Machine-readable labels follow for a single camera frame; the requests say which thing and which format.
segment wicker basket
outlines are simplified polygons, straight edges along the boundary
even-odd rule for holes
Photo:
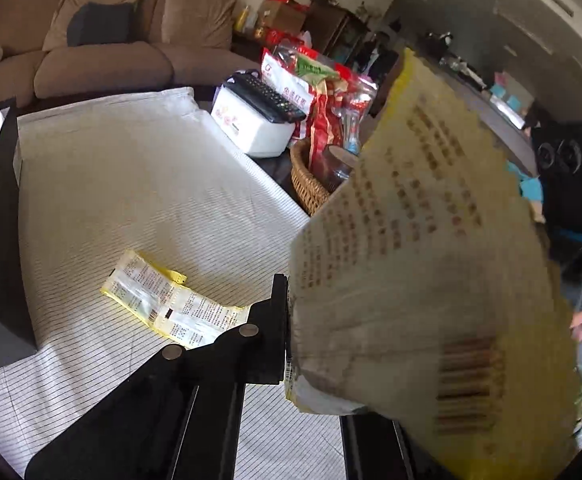
[[[291,182],[305,211],[312,216],[329,199],[329,192],[307,169],[311,139],[299,140],[291,148]]]

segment silver bolt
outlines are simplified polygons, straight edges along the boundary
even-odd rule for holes
[[[182,355],[182,347],[180,345],[169,345],[162,349],[162,357],[167,361],[173,361]]]
[[[240,332],[240,335],[242,337],[253,337],[257,335],[259,331],[260,329],[258,328],[258,326],[254,325],[253,323],[247,323],[246,325],[242,325],[238,329],[238,332]]]

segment brown sofa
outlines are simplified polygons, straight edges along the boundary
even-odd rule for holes
[[[0,0],[0,101],[15,97],[19,108],[44,107],[44,100],[61,97],[217,86],[235,70],[256,66],[230,52],[231,8],[219,8],[218,1],[139,0],[128,43],[44,52],[60,0]],[[166,16],[192,27],[185,38],[164,41]]]

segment dark pillow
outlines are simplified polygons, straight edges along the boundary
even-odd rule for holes
[[[71,18],[66,28],[66,44],[126,43],[129,39],[133,4],[104,5],[89,2]]]

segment white tablecloth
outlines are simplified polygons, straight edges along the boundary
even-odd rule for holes
[[[0,452],[33,454],[158,351],[99,288],[143,250],[223,304],[267,298],[303,211],[240,153],[191,89],[112,96],[23,116],[20,252],[39,352],[0,369]],[[237,479],[344,478],[338,418],[248,386]]]

